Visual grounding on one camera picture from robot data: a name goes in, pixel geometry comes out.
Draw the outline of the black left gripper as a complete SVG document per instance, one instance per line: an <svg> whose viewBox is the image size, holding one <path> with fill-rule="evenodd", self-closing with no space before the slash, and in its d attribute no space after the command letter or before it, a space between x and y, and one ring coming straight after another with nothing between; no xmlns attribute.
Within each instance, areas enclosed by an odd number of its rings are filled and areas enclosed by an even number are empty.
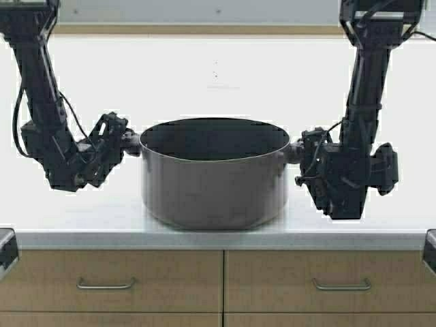
<svg viewBox="0 0 436 327"><path fill-rule="evenodd" d="M87 184L99 187L122 162L124 154L136 156L136 132L128 128L128 123L115 112L103 114L89 136L78 143L85 158L75 176L79 188Z"/></svg>

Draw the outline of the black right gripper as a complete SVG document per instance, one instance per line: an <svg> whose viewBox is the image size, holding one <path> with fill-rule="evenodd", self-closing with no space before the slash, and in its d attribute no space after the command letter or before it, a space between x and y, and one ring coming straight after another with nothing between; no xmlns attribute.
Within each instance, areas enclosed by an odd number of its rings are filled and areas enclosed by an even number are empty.
<svg viewBox="0 0 436 327"><path fill-rule="evenodd" d="M341 209L341 182L334 156L338 146L330 132L321 127L302 132L303 147L300 175L295 178L300 187L307 187L317 210L325 215L338 215Z"/></svg>

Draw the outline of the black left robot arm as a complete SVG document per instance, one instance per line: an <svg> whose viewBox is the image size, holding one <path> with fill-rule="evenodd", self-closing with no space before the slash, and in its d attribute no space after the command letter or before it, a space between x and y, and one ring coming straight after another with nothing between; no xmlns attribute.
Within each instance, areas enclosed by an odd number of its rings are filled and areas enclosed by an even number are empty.
<svg viewBox="0 0 436 327"><path fill-rule="evenodd" d="M48 51L59 1L2 1L1 34L13 50L21 76L18 99L27 97L31 120L21 128L16 102L13 137L21 155L42 165L51 188L75 192L99 187L125 154L141 155L140 137L116 113L103 114L92 132L74 139L67 123L71 108L60 92Z"/></svg>

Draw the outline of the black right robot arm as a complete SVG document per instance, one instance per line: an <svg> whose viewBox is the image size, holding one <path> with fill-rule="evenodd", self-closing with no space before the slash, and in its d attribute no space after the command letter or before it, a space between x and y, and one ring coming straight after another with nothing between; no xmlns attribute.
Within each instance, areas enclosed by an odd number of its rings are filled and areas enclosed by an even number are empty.
<svg viewBox="0 0 436 327"><path fill-rule="evenodd" d="M367 192L389 194L399 181L398 154L373 144L391 52L416 32L424 1L342 1L339 23L356 58L339 141L329 129L303 131L291 145L300 166L295 183L306 186L317 210L332 220L358 220Z"/></svg>

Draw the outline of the left metal robot base bracket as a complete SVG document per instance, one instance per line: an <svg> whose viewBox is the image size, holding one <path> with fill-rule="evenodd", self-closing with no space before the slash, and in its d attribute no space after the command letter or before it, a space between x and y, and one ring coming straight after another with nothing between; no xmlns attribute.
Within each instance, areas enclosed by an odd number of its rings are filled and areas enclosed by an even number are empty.
<svg viewBox="0 0 436 327"><path fill-rule="evenodd" d="M1 280L19 261L19 249L13 228L1 228Z"/></svg>

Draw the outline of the right metal robot base bracket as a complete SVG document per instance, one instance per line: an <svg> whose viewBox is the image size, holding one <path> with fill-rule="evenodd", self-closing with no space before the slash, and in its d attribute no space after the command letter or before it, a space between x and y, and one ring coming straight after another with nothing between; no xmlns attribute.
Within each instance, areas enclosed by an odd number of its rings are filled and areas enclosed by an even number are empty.
<svg viewBox="0 0 436 327"><path fill-rule="evenodd" d="M432 273L436 273L436 248L435 248L435 229L426 232L422 261Z"/></svg>

